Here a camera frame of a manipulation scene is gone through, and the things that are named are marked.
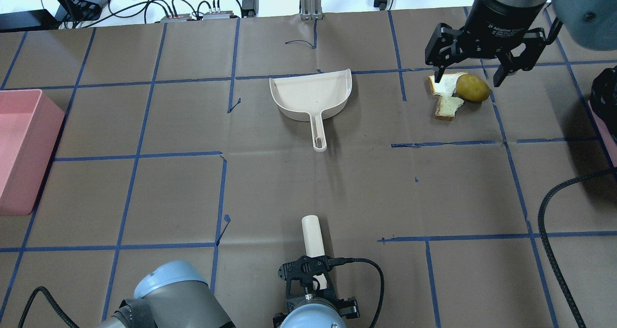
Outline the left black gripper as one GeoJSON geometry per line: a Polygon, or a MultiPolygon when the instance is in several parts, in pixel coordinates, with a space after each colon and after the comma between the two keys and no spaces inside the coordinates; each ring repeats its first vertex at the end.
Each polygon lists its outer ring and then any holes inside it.
{"type": "Polygon", "coordinates": [[[301,256],[282,264],[279,278],[285,282],[284,313],[273,317],[274,328],[345,328],[361,317],[355,297],[337,296],[330,271],[351,263],[351,258],[301,256]]]}

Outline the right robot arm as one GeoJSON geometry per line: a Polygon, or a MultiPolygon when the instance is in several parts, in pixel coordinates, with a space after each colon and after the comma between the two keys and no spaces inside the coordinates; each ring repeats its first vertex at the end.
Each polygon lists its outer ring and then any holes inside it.
{"type": "Polygon", "coordinates": [[[474,0],[463,27],[439,23],[425,61],[440,82],[445,69],[467,58],[496,58],[495,87],[519,70],[531,70],[562,27],[580,46],[616,49],[616,0],[474,0]]]}

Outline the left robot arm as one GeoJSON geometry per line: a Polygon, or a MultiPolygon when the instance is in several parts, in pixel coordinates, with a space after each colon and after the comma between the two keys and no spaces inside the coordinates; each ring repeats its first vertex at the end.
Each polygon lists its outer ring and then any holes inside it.
{"type": "Polygon", "coordinates": [[[300,256],[284,263],[279,304],[255,290],[225,299],[185,260],[165,263],[137,284],[132,297],[100,328],[346,328],[361,317],[354,297],[340,299],[330,276],[346,259],[300,256]]]}

